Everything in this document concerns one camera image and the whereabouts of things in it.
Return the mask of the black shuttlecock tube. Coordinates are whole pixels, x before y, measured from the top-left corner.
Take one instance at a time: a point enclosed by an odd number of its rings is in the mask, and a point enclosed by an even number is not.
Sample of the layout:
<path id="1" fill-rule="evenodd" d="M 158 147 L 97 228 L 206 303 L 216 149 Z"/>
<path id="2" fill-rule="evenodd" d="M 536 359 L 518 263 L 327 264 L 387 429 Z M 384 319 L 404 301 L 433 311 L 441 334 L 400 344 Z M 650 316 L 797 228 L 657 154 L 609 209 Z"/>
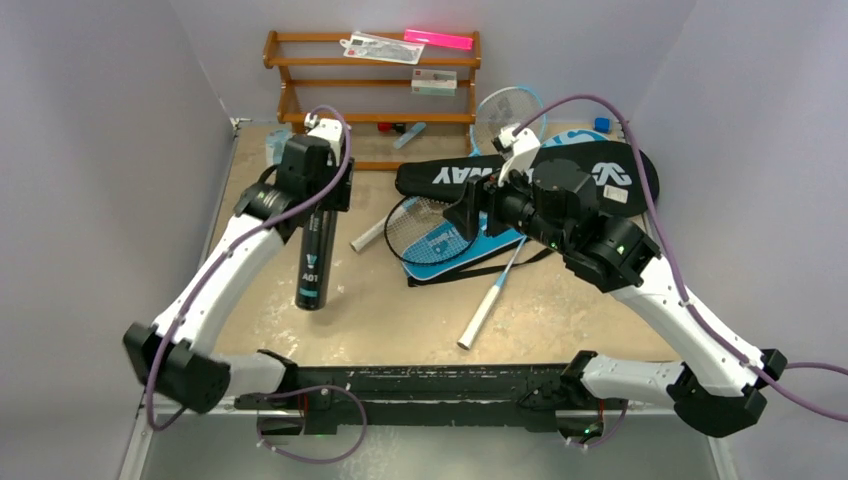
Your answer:
<path id="1" fill-rule="evenodd" d="M 303 229 L 295 295 L 301 310 L 316 311 L 326 304 L 337 219 L 336 211 L 319 210 Z"/>

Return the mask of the black Crossway racket bag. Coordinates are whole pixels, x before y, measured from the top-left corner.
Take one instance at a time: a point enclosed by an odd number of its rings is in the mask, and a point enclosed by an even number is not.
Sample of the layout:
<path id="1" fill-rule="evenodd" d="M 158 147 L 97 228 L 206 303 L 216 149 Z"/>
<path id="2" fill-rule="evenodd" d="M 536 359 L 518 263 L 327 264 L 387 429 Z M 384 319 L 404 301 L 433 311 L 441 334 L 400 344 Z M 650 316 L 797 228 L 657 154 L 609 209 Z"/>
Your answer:
<path id="1" fill-rule="evenodd" d="M 636 217 L 647 211 L 637 164 L 628 144 L 594 140 L 544 146 L 534 164 L 552 159 L 570 160 L 592 176 L 602 212 Z M 404 196 L 453 203 L 461 196 L 466 180 L 490 175 L 502 164 L 497 154 L 406 163 L 397 170 L 395 188 Z"/>

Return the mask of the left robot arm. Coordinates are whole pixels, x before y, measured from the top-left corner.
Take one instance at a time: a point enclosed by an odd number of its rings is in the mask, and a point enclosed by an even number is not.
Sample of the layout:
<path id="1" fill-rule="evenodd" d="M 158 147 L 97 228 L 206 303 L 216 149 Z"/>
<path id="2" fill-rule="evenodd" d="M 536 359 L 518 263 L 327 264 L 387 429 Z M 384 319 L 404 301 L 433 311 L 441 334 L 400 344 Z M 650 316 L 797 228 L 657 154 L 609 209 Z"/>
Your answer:
<path id="1" fill-rule="evenodd" d="M 350 133 L 333 140 L 315 131 L 285 145 L 281 163 L 262 172 L 243 191 L 224 234 L 178 297 L 149 325 L 132 324 L 123 344 L 144 385 L 146 417 L 155 431 L 154 395 L 176 402 L 178 411 L 203 414 L 227 397 L 260 396 L 284 409 L 297 399 L 298 382 L 288 361 L 267 352 L 235 357 L 213 353 L 234 307 L 264 265 L 308 225 L 320 206 L 350 184 Z"/>

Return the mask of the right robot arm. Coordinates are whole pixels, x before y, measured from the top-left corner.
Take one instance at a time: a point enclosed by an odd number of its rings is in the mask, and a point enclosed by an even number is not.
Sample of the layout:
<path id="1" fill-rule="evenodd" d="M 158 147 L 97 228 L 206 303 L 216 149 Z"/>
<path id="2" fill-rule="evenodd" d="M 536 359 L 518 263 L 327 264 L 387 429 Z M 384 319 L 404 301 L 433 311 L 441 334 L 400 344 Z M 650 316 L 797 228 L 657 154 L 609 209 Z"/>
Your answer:
<path id="1" fill-rule="evenodd" d="M 564 399 L 626 399 L 673 410 L 688 426 L 723 438 L 755 425 L 786 357 L 739 338 L 674 283 L 671 262 L 631 220 L 603 213 L 591 177 L 564 159 L 466 180 L 444 218 L 471 240 L 515 230 L 558 253 L 577 278 L 638 314 L 677 353 L 642 362 L 581 351 L 561 377 Z"/>

